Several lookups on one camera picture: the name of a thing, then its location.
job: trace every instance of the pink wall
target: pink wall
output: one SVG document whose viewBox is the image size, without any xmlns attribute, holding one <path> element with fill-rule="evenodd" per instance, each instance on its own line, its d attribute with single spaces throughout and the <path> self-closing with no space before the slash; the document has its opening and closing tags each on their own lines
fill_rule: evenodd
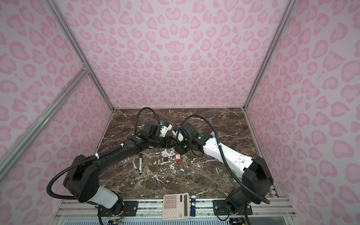
<svg viewBox="0 0 360 225">
<path fill-rule="evenodd" d="M 41 0 L 0 3 L 0 160 L 80 64 Z"/>
<path fill-rule="evenodd" d="M 248 110 L 303 225 L 360 224 L 359 7 L 301 0 Z"/>
<path fill-rule="evenodd" d="M 115 107 L 243 106 L 287 0 L 58 0 Z"/>
<path fill-rule="evenodd" d="M 0 224 L 52 222 L 61 200 L 46 193 L 49 180 L 73 159 L 97 148 L 110 111 L 94 84 L 85 77 L 21 160 L 0 183 Z M 61 177 L 54 192 L 69 195 Z"/>
</svg>

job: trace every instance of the black marker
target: black marker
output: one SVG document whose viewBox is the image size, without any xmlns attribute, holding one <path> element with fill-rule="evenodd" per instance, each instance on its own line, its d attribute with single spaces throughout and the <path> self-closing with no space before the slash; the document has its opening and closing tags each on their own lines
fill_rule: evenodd
<svg viewBox="0 0 360 225">
<path fill-rule="evenodd" d="M 143 167 L 143 154 L 139 153 L 139 175 L 141 175 L 141 168 Z"/>
</svg>

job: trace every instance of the marble tabletop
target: marble tabletop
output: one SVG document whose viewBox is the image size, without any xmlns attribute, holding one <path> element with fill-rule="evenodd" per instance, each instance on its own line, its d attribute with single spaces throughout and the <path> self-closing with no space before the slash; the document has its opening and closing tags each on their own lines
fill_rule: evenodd
<svg viewBox="0 0 360 225">
<path fill-rule="evenodd" d="M 115 111 L 99 152 L 121 144 L 132 135 L 138 111 Z M 253 158 L 258 155 L 241 108 L 155 109 L 155 112 L 161 122 L 167 121 L 173 126 L 191 114 L 202 115 L 217 129 L 223 144 Z M 138 131 L 146 121 L 151 120 L 156 120 L 152 112 L 143 111 L 138 121 Z M 198 118 L 187 121 L 199 133 L 211 132 L 211 128 Z M 162 198 L 164 194 L 184 192 L 198 198 L 225 198 L 239 186 L 218 160 L 210 156 L 197 157 L 188 152 L 180 162 L 175 162 L 175 153 L 174 148 L 144 150 L 141 175 L 139 155 L 135 155 L 110 167 L 99 177 L 99 182 L 119 193 L 122 198 Z M 164 154 L 169 156 L 168 162 L 163 162 Z"/>
</svg>

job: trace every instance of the red box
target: red box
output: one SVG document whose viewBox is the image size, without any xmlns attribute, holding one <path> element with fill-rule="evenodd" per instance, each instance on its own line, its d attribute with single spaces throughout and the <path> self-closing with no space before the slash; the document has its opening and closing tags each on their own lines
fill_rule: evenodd
<svg viewBox="0 0 360 225">
<path fill-rule="evenodd" d="M 179 153 L 175 153 L 175 161 L 181 161 L 181 155 Z"/>
</svg>

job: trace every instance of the black mounting plate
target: black mounting plate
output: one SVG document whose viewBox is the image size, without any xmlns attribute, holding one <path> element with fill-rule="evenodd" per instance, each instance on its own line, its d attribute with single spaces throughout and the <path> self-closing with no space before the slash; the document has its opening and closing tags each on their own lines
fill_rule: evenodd
<svg viewBox="0 0 360 225">
<path fill-rule="evenodd" d="M 226 205 L 226 200 L 213 200 L 212 201 L 212 207 L 214 210 L 214 215 L 215 216 L 227 216 L 229 215 L 229 212 L 227 210 L 227 208 L 225 207 Z M 250 208 L 247 209 L 247 214 L 248 215 L 252 215 L 252 209 L 251 206 Z"/>
<path fill-rule="evenodd" d="M 126 212 L 124 216 L 135 216 L 136 212 L 138 210 L 138 201 L 123 201 L 125 208 L 126 208 Z M 100 206 L 100 216 L 101 217 L 106 217 L 106 216 L 112 216 L 111 212 L 108 211 L 107 208 L 105 208 L 104 206 Z"/>
<path fill-rule="evenodd" d="M 135 216 L 138 211 L 138 201 L 123 201 L 126 208 L 126 213 L 124 216 Z"/>
</svg>

